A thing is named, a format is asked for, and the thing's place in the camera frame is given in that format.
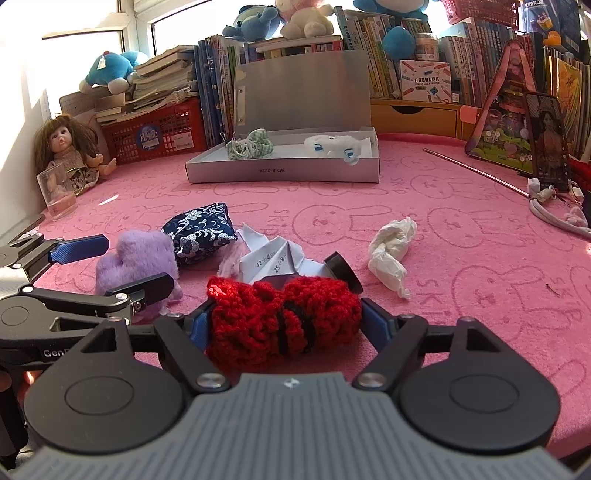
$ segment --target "gray gripper housing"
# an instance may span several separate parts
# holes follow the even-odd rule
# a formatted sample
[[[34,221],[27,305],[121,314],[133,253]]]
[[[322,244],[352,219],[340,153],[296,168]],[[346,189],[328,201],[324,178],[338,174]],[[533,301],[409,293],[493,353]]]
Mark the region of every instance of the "gray gripper housing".
[[[544,449],[477,457],[423,438],[384,393],[342,374],[244,374],[200,395],[159,439],[125,453],[76,456],[49,447],[15,480],[567,480]]]

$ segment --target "wooden drawer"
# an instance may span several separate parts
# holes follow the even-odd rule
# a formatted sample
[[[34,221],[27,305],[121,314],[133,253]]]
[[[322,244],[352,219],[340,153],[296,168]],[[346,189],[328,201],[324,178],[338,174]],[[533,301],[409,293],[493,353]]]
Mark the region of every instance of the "wooden drawer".
[[[430,134],[457,138],[460,133],[457,107],[438,108],[418,106],[417,103],[405,105],[404,102],[372,100],[372,126],[376,133]]]

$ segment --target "white cardboard box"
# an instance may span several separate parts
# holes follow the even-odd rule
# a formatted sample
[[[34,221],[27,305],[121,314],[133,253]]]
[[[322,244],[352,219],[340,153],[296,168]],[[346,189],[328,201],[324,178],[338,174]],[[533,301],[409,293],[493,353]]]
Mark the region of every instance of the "white cardboard box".
[[[219,181],[379,182],[379,151],[371,125],[367,56],[330,51],[281,57],[236,68],[236,136],[265,128],[275,145],[267,158],[228,160],[224,144],[186,162],[191,183]],[[362,141],[355,165],[310,158],[312,135],[351,135]]]

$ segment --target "pink tablecloth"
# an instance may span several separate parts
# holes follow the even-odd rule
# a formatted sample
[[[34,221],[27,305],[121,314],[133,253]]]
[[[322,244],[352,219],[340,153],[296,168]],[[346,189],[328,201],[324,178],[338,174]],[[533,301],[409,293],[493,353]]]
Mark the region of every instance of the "pink tablecloth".
[[[461,315],[483,321],[559,390],[562,411],[550,450],[564,456],[588,445],[591,245],[535,218],[526,199],[424,153],[422,146],[445,142],[431,148],[524,188],[525,180],[515,173],[468,159],[454,141],[409,136],[400,140],[380,142],[382,173],[376,185],[191,185],[184,171],[188,155],[122,166],[80,197],[72,215],[40,229],[48,237],[104,233],[113,247],[125,230],[160,229],[180,212],[226,202],[236,226],[246,222],[270,238],[292,239],[309,258],[322,260],[339,251],[356,271],[365,295],[394,314],[414,312],[437,324],[453,324]],[[559,201],[553,208],[566,210]],[[412,298],[402,301],[366,264],[375,232],[407,215],[418,223],[418,235],[403,261]],[[95,262],[54,266],[37,284],[91,293]],[[205,299],[204,284],[216,270],[216,258],[183,270],[185,296],[175,308],[187,313],[198,306]],[[351,379],[374,355],[359,335],[354,345],[313,353],[276,371],[337,370]]]

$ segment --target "purple plush toy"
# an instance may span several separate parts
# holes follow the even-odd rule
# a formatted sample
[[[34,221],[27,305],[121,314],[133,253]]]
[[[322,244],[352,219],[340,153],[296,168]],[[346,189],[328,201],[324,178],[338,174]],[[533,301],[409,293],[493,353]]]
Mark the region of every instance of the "purple plush toy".
[[[104,295],[107,290],[158,273],[167,273],[173,278],[174,290],[167,300],[149,305],[134,318],[136,321],[169,313],[167,302],[182,299],[183,291],[177,282],[178,266],[171,238],[159,231],[131,230],[119,236],[115,252],[103,255],[96,263],[95,294]]]

